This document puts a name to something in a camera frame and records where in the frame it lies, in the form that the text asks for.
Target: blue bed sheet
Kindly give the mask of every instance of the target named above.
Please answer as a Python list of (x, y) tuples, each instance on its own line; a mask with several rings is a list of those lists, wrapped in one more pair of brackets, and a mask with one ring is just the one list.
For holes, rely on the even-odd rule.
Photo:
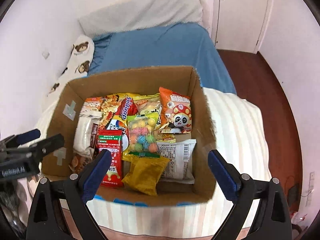
[(203, 87), (236, 94), (207, 31), (196, 23), (103, 34), (93, 41), (89, 76), (142, 66), (190, 65), (197, 69)]

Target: striped sheet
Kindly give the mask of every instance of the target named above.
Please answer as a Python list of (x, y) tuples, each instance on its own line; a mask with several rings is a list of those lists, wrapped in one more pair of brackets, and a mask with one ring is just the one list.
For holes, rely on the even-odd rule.
[[(270, 180), (268, 145), (261, 111), (234, 94), (204, 88), (216, 134), (216, 145), (228, 163), (254, 179)], [(135, 207), (100, 199), (87, 206), (96, 222), (105, 228), (131, 235), (195, 238), (214, 235), (232, 203), (219, 187), (208, 203), (182, 207)], [(252, 204), (243, 228), (252, 224), (258, 201)]]

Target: red snack package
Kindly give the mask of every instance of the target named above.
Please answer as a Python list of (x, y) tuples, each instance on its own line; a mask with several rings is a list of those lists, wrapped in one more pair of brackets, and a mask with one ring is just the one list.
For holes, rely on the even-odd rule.
[(192, 118), (190, 97), (180, 95), (169, 89), (159, 88), (162, 111), (162, 133), (191, 133)]
[(107, 174), (103, 178), (101, 185), (107, 187), (122, 187), (122, 171), (121, 171), (121, 130), (100, 130), (98, 135), (97, 146), (99, 153), (103, 149), (111, 152), (111, 165)]
[(138, 109), (131, 97), (125, 98), (115, 115), (119, 115), (123, 120), (127, 120), (128, 115), (135, 115)]

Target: bed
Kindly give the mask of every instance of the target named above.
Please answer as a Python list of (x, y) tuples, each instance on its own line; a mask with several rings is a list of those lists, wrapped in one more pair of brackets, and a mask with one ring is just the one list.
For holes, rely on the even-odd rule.
[[(92, 39), (94, 46), (88, 75), (152, 65), (194, 66), (208, 98), (217, 149), (240, 173), (248, 173), (254, 179), (270, 180), (268, 146), (261, 112), (256, 106), (236, 96), (233, 82), (208, 33), (210, 27), (206, 24), (208, 19), (204, 0), (169, 0), (169, 5), (167, 1), (136, 1), (135, 5), (142, 4), (142, 8), (133, 6), (136, 11), (129, 14), (128, 3), (132, 2), (129, 0), (121, 3), (121, 6), (114, 4), (80, 17), (84, 33)], [(177, 6), (181, 2), (186, 4), (183, 10)], [(156, 11), (161, 8), (162, 13), (149, 13), (151, 8)], [(120, 21), (119, 16), (126, 18)], [(51, 95), (59, 97), (59, 90)], [(46, 137), (55, 102), (53, 100), (45, 104), (36, 125), (42, 132), (41, 138)], [(208, 203), (146, 208), (106, 202), (97, 196), (88, 203), (88, 207), (100, 226), (123, 234), (175, 238), (211, 236), (232, 206), (225, 200), (219, 185), (216, 185), (212, 200)], [(67, 212), (67, 205), (63, 204), (63, 207)], [(251, 225), (256, 209), (255, 202), (244, 227)]]

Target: reddish brown floor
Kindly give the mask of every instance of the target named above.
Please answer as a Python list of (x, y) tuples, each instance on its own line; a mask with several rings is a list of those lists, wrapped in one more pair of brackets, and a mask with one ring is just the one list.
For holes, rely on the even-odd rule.
[[(302, 185), (302, 158), (296, 123), (287, 98), (268, 63), (260, 53), (219, 50), (237, 94), (261, 109), (269, 147), (269, 169), (285, 194), (296, 183)], [(291, 205), (297, 211), (299, 200)]]

